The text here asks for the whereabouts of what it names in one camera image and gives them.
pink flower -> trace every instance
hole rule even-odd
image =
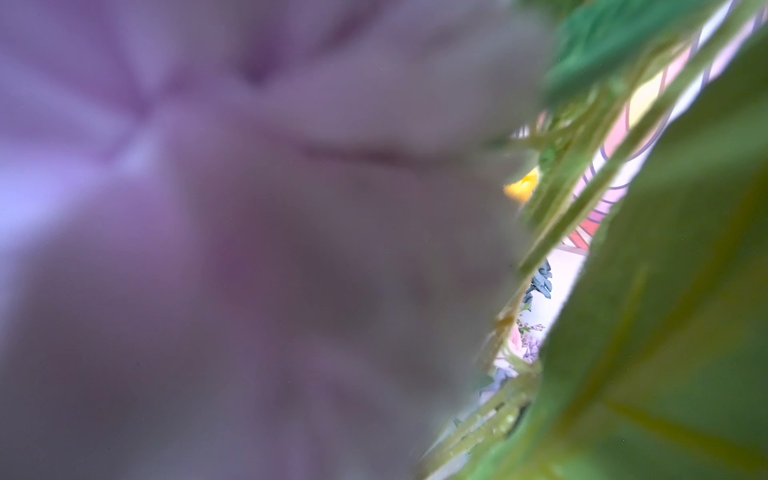
[[[405,478],[521,244],[475,0],[0,3],[3,478]]]

colorful pattern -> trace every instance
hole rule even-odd
[[[628,131],[637,123],[643,114],[650,108],[651,104],[664,92],[664,89],[675,79],[677,74],[685,66],[688,58],[697,50],[699,45],[702,45],[717,28],[717,26],[723,21],[737,3],[737,0],[732,0],[724,5],[721,10],[701,29],[696,41],[691,48],[683,53],[679,58],[669,64],[662,72],[660,72],[655,78],[651,79],[648,83],[644,84],[632,96],[632,99],[627,103],[621,117],[618,119],[606,141],[601,146],[592,164],[584,173],[579,185],[576,187],[574,197],[584,189],[587,183],[592,180],[595,173],[605,164],[605,161],[616,151],[616,147],[627,136]],[[603,196],[602,201],[595,207],[589,214],[588,218],[576,228],[568,238],[563,240],[563,244],[570,247],[569,250],[580,250],[586,253],[589,249],[589,245],[592,241],[592,237],[597,232],[601,221],[605,218],[611,207],[617,203],[626,193],[629,188],[634,175],[640,170],[643,162],[647,158],[650,150],[661,136],[667,125],[678,115],[680,115],[690,105],[694,98],[699,94],[701,89],[710,81],[712,81],[717,75],[722,73],[725,67],[730,62],[731,58],[736,54],[739,47],[744,41],[754,33],[760,26],[768,22],[768,8],[762,10],[756,17],[747,22],[744,25],[743,30],[733,42],[728,45],[720,55],[715,59],[712,65],[700,76],[699,80],[694,82],[689,90],[680,99],[677,105],[668,116],[660,122],[653,134],[648,136],[648,139],[637,149],[637,151],[631,156],[630,160],[624,165],[619,174],[614,179],[613,184],[609,188],[608,192]]]

